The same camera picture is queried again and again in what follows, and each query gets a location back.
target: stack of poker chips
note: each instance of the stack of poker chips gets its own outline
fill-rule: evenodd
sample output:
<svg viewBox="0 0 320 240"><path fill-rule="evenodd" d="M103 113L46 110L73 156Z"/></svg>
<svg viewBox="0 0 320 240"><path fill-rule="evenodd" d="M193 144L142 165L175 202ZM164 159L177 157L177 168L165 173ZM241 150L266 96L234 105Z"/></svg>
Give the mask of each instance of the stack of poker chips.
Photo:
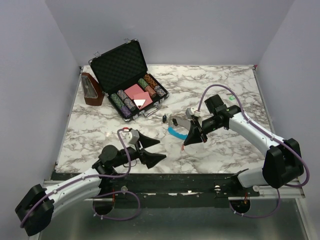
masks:
<svg viewBox="0 0 320 240"><path fill-rule="evenodd" d="M125 106L125 104L121 101L117 94L111 94L110 98L113 100L114 104L120 109L123 113L124 117L129 117L131 115L130 110Z"/></svg>
<svg viewBox="0 0 320 240"><path fill-rule="evenodd" d="M152 79L152 77L149 74L144 75L144 80L153 88L156 93L160 96L163 97L166 95L166 92L155 82L155 80Z"/></svg>
<svg viewBox="0 0 320 240"><path fill-rule="evenodd" d="M141 87L143 87L143 89L149 93L151 98L154 98L155 96L157 96L157 93L152 89L152 87L149 86L149 84L143 79L140 78L138 80L138 83L140 84Z"/></svg>
<svg viewBox="0 0 320 240"><path fill-rule="evenodd" d="M119 96L122 102L124 102L124 104L130 109L131 112L136 110L136 105L131 101L131 99L123 90L119 90L116 94Z"/></svg>

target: black case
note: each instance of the black case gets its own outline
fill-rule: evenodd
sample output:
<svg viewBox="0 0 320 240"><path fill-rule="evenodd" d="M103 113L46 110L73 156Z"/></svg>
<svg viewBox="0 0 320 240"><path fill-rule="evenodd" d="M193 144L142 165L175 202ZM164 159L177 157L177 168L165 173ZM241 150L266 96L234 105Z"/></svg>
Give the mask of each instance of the black case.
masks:
<svg viewBox="0 0 320 240"><path fill-rule="evenodd" d="M169 92L148 73L147 64L137 39L128 41L125 44L98 55L91 59L89 64L102 91L126 122L136 119L139 115L143 115L145 118L149 117L159 110L160 103L169 97ZM138 80L143 79L146 74L149 74L166 94L162 97L156 95L156 97L152 98L153 103L141 110L137 108L128 118L125 118L110 96L111 94L117 94L118 90L125 90L134 84L138 84Z"/></svg>

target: wall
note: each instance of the wall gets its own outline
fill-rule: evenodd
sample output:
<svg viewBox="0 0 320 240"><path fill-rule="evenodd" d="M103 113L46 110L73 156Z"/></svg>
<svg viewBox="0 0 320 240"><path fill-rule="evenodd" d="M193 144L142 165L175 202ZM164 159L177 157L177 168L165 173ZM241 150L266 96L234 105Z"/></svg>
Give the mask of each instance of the wall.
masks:
<svg viewBox="0 0 320 240"><path fill-rule="evenodd" d="M79 67L43 0L0 3L0 239L27 239L15 207L52 171Z"/></svg>
<svg viewBox="0 0 320 240"><path fill-rule="evenodd" d="M303 190L320 236L320 1L296 0L257 73L277 134L299 141L310 168Z"/></svg>
<svg viewBox="0 0 320 240"><path fill-rule="evenodd" d="M79 65L139 39L148 64L258 64L294 0L45 0Z"/></svg>

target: blue strip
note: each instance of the blue strip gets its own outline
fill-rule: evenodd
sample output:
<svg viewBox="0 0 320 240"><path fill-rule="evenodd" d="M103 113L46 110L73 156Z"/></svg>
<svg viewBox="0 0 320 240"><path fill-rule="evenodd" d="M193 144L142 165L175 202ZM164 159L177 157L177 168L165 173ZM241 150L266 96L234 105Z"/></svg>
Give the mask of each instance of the blue strip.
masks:
<svg viewBox="0 0 320 240"><path fill-rule="evenodd" d="M186 138L188 136L187 134L181 134L181 133L176 132L171 126L168 127L168 132L172 136L175 136L176 138L181 139L181 140L186 140Z"/></svg>

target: white marble surface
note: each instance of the white marble surface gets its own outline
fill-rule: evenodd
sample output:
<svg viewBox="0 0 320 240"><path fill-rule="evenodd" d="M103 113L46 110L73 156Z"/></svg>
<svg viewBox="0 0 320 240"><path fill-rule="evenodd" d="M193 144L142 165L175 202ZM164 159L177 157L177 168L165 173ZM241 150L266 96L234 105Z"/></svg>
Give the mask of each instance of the white marble surface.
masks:
<svg viewBox="0 0 320 240"><path fill-rule="evenodd" d="M120 118L106 97L102 106L86 105L80 84L56 166L58 173L87 170L106 145L121 149L116 132L122 127L137 129L146 136L159 139L161 144L147 148L147 151L167 155L152 169L138 162L132 173L236 173L262 166L262 154L232 130L216 130L208 135L207 143L189 145L181 151L183 141L170 135L168 125L162 123L164 114L183 115L186 108L197 107L205 88L219 83L234 90L248 115L270 129L251 66L149 65L148 69L170 96L154 115L149 118L139 116L129 123ZM94 76L89 66L84 67L84 72ZM227 106L236 104L236 100L229 99L231 94L220 87L211 88L204 99L214 94L219 94ZM201 115L210 115L205 104ZM117 171L125 172L126 168L120 166Z"/></svg>

